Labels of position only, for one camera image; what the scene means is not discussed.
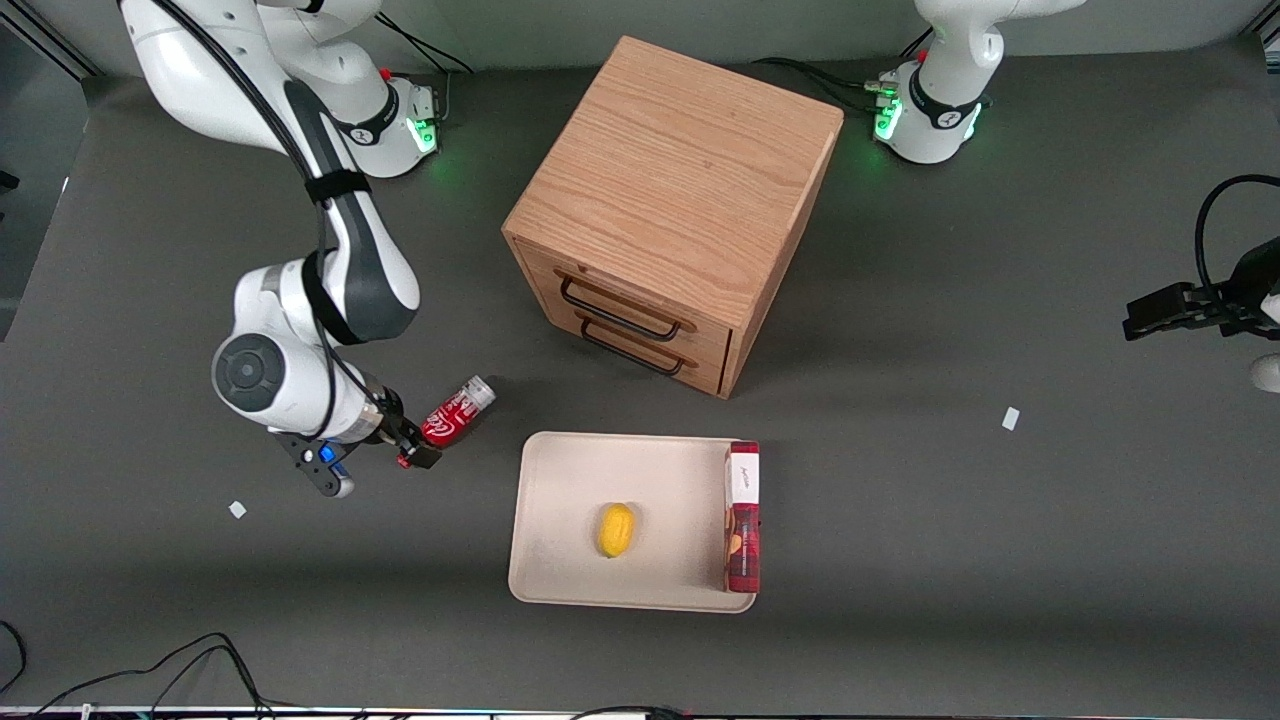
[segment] wooden box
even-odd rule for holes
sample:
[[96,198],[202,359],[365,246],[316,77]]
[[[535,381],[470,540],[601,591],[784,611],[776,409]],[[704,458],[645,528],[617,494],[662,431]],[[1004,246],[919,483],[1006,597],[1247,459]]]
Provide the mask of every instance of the wooden box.
[[502,231],[556,327],[728,397],[842,122],[623,37]]

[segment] metal drawer handle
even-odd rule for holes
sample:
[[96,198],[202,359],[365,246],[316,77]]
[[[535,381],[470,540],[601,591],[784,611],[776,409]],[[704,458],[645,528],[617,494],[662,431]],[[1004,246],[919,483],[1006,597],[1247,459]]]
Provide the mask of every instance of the metal drawer handle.
[[579,307],[581,310],[586,310],[588,313],[599,315],[599,316],[604,318],[605,320],[608,320],[608,322],[611,322],[611,323],[613,323],[616,325],[621,325],[621,327],[623,327],[623,328],[626,328],[626,329],[636,333],[637,336],[646,337],[646,338],[649,338],[652,341],[655,341],[655,342],[671,342],[671,340],[673,337],[676,337],[676,333],[680,332],[680,323],[678,322],[672,323],[671,324],[671,331],[668,331],[667,333],[662,333],[662,334],[659,334],[659,333],[657,333],[654,331],[650,331],[649,328],[646,328],[644,325],[637,325],[637,324],[632,323],[631,320],[628,320],[626,318],[621,318],[618,315],[614,315],[613,313],[609,313],[604,307],[596,307],[595,305],[591,305],[590,302],[588,302],[585,300],[580,300],[577,297],[573,297],[572,295],[568,293],[568,288],[570,288],[571,284],[573,284],[573,278],[571,278],[568,275],[564,275],[564,282],[561,283],[561,297],[564,299],[564,302],[568,302],[570,305],[572,305],[575,307]]
[[591,325],[591,319],[590,318],[582,318],[582,331],[581,331],[582,340],[585,340],[586,342],[590,342],[591,345],[596,345],[599,347],[603,347],[603,348],[608,350],[609,352],[612,352],[614,355],[621,355],[621,356],[626,357],[627,360],[631,360],[632,363],[635,363],[637,365],[644,365],[645,368],[649,368],[650,370],[653,370],[654,373],[658,373],[659,375],[667,375],[669,378],[669,377],[675,375],[676,373],[678,373],[681,370],[681,368],[685,366],[685,359],[684,357],[676,357],[676,364],[672,368],[663,368],[662,365],[655,365],[654,363],[650,363],[650,361],[645,360],[644,357],[640,357],[637,355],[632,355],[632,354],[627,352],[626,350],[622,350],[621,347],[616,347],[613,345],[609,345],[608,342],[604,342],[603,340],[600,340],[598,337],[593,337],[591,333],[586,332],[586,329],[590,325]]

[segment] dark tabletop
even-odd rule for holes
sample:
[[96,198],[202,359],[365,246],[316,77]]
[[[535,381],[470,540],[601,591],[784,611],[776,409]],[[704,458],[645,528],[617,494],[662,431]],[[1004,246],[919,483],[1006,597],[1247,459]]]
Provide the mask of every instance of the dark tabletop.
[[[1120,329],[1129,300],[1193,279],[1208,190],[1280,169],[1256,40],[1011,59],[941,167],[892,158],[850,118],[727,402],[552,328],[498,232],[591,77],[456,78],[443,152],[374,183],[422,310],[344,356],[415,414],[474,373],[499,400],[430,471],[358,452],[342,501],[209,380],[239,275],[314,245],[291,165],[178,126],[140,81],[88,87],[0,345],[0,616],[32,661],[5,702],[224,630],[264,693],[314,705],[1280,710],[1280,397],[1248,380],[1268,346]],[[1216,213],[1222,277],[1280,228],[1270,188]],[[755,606],[516,601],[520,451],[547,429],[759,439]],[[150,703],[166,679],[72,700]],[[219,662],[180,688],[174,702],[244,702]]]

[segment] lemon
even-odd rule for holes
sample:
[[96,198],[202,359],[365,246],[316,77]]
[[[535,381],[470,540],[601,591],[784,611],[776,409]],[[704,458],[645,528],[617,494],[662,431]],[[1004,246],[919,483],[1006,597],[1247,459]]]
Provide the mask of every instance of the lemon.
[[636,527],[636,515],[630,507],[614,502],[600,515],[598,542],[605,557],[617,557],[631,546],[631,532]]

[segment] tray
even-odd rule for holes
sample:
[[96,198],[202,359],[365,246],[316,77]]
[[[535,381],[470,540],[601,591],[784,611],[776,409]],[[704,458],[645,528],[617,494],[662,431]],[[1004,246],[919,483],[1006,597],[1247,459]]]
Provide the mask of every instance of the tray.
[[[507,584],[524,602],[742,612],[724,592],[724,452],[731,439],[538,433],[525,442]],[[595,546],[600,512],[636,514],[631,547]]]

